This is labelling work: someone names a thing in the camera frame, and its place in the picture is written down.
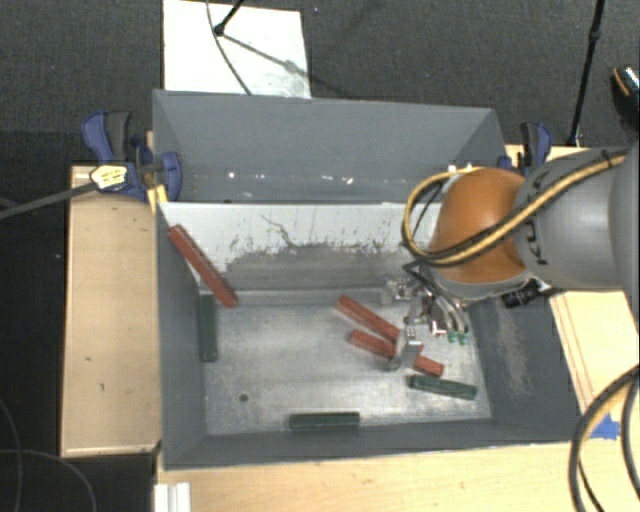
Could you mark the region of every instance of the dark green block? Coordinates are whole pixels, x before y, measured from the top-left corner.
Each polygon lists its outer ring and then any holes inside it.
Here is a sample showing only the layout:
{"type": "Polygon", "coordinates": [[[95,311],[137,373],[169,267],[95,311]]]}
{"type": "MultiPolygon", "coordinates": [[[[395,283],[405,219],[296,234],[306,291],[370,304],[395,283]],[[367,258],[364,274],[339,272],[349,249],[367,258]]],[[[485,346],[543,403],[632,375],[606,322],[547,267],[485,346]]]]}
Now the dark green block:
{"type": "Polygon", "coordinates": [[[198,343],[200,344],[200,360],[203,363],[212,363],[218,360],[213,295],[200,295],[198,298],[198,343]]]}
{"type": "Polygon", "coordinates": [[[411,377],[409,385],[420,391],[428,391],[429,393],[437,393],[462,400],[473,400],[478,393],[478,388],[475,386],[439,379],[429,375],[414,375],[411,377]]]}
{"type": "Polygon", "coordinates": [[[292,414],[289,416],[289,428],[291,430],[356,428],[359,425],[359,412],[292,414]]]}

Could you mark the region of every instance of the blue tape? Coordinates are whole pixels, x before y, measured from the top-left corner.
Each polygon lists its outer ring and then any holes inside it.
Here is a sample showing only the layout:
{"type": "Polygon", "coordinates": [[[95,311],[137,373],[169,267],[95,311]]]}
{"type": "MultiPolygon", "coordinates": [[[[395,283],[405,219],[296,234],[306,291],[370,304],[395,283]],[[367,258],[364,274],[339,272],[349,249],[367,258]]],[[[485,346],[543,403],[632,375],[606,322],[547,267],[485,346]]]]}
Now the blue tape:
{"type": "Polygon", "coordinates": [[[611,439],[615,441],[620,436],[620,422],[613,421],[611,414],[607,414],[591,432],[590,439],[611,439]]]}

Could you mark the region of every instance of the bin floor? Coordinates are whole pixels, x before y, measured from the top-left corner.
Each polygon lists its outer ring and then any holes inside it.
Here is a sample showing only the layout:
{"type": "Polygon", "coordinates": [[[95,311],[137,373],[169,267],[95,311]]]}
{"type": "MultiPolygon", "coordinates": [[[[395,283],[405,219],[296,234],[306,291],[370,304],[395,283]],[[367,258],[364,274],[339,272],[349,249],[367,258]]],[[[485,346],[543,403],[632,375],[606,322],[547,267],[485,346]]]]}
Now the bin floor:
{"type": "MultiPolygon", "coordinates": [[[[366,305],[396,325],[408,309],[366,305]]],[[[358,411],[363,426],[490,417],[473,335],[461,346],[418,328],[443,378],[478,387],[466,401],[410,389],[412,370],[386,371],[385,359],[347,342],[357,326],[332,304],[240,306],[216,323],[219,360],[204,364],[210,435],[285,430],[290,414],[309,412],[358,411]]]]}

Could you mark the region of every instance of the clamp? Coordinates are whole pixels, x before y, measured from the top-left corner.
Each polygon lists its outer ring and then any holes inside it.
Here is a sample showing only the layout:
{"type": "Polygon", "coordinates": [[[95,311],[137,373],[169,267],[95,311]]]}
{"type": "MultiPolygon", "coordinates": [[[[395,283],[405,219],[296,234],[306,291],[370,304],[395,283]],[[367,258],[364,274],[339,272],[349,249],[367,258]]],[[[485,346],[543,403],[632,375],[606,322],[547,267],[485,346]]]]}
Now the clamp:
{"type": "Polygon", "coordinates": [[[129,196],[147,201],[148,176],[154,175],[154,184],[164,184],[167,197],[175,201],[182,185],[182,168],[178,154],[166,152],[159,162],[138,137],[128,138],[129,112],[98,111],[82,122],[82,137],[89,149],[98,157],[100,166],[90,175],[99,192],[129,196]],[[127,146],[135,152],[135,162],[127,158],[127,146]]]}
{"type": "Polygon", "coordinates": [[[518,153],[518,167],[527,178],[533,169],[546,162],[551,153],[553,139],[549,129],[541,123],[521,123],[520,133],[524,153],[518,153]]]}

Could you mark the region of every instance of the gray bin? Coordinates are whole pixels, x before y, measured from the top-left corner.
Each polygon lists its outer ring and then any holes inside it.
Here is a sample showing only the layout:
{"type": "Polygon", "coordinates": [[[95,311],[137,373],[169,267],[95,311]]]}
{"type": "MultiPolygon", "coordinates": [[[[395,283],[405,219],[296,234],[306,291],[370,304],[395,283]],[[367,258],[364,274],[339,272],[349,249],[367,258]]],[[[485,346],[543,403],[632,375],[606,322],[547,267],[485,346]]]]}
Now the gray bin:
{"type": "Polygon", "coordinates": [[[471,402],[408,388],[411,371],[346,343],[354,325],[333,309],[344,293],[401,323],[408,304],[385,293],[409,260],[402,204],[451,163],[495,165],[493,111],[165,91],[153,107],[156,153],[177,151],[184,170],[179,202],[158,214],[168,469],[570,438],[579,408],[544,301],[474,306],[464,347],[420,333],[444,378],[478,387],[471,402]],[[208,292],[167,239],[175,223],[240,298],[216,308],[216,362],[200,359],[208,292]],[[360,427],[288,429],[289,414],[340,411],[360,412],[360,427]]]}

